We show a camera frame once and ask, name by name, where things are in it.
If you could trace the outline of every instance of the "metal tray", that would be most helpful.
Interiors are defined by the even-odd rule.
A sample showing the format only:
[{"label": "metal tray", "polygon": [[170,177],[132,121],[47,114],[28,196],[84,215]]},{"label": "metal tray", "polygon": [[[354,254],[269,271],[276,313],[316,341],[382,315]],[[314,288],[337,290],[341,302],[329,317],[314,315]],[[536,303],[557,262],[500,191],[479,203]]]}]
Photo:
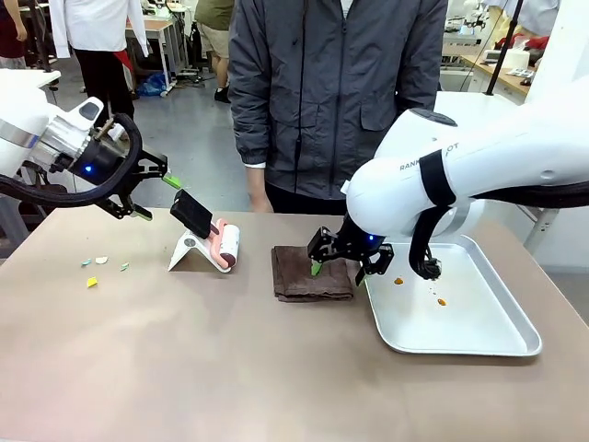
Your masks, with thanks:
[{"label": "metal tray", "polygon": [[[431,244],[442,262],[438,281],[409,266],[410,244],[393,244],[395,260],[383,276],[366,279],[376,327],[401,353],[538,355],[542,340],[509,289],[468,237]],[[395,280],[401,278],[402,285]],[[438,299],[445,301],[445,307]]]}]

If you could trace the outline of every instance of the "white cabinet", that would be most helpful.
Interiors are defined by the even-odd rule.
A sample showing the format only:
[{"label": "white cabinet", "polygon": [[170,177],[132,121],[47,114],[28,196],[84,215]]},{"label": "white cabinet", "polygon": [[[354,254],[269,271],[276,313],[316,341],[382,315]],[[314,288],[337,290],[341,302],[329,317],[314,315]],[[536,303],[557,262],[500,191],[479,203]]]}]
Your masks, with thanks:
[{"label": "white cabinet", "polygon": [[[487,73],[475,69],[473,76],[470,79],[470,86],[468,92],[486,92],[491,82],[491,76]],[[501,81],[497,81],[494,93],[506,99],[509,99],[513,104],[522,105],[525,102],[525,95],[510,87],[507,87]]]}]

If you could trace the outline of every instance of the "white stand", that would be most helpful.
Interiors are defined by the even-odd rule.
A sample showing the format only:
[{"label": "white stand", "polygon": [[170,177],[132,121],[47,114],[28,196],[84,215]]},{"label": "white stand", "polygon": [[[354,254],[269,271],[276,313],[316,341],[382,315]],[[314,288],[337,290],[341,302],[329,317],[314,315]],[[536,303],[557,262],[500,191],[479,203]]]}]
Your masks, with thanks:
[{"label": "white stand", "polygon": [[180,237],[178,243],[176,244],[176,249],[174,250],[174,254],[172,255],[172,261],[167,268],[168,271],[172,270],[176,264],[180,262],[186,254],[191,251],[192,249],[197,249],[212,265],[221,273],[229,273],[231,272],[231,268],[224,269],[222,268],[211,256],[211,241],[208,239],[201,239],[194,235],[189,230],[184,232],[184,235]]}]

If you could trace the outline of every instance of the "folded cloth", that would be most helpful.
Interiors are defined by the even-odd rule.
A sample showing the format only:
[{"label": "folded cloth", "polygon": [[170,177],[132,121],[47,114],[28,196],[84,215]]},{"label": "folded cloth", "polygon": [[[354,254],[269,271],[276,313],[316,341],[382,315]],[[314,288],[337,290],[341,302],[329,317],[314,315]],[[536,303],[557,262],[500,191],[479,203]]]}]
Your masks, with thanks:
[{"label": "folded cloth", "polygon": [[305,247],[277,246],[271,251],[274,295],[282,302],[342,301],[353,298],[344,259],[326,262],[317,276]]}]

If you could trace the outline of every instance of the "black strap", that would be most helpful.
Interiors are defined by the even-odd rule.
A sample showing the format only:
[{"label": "black strap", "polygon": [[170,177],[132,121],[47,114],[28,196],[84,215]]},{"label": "black strap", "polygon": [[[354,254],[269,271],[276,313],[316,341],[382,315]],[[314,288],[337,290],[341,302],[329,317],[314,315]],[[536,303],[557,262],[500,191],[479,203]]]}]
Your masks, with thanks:
[{"label": "black strap", "polygon": [[450,188],[448,178],[445,176],[442,150],[421,157],[420,171],[423,188],[432,203],[437,206],[447,207],[456,202],[456,196]]}]

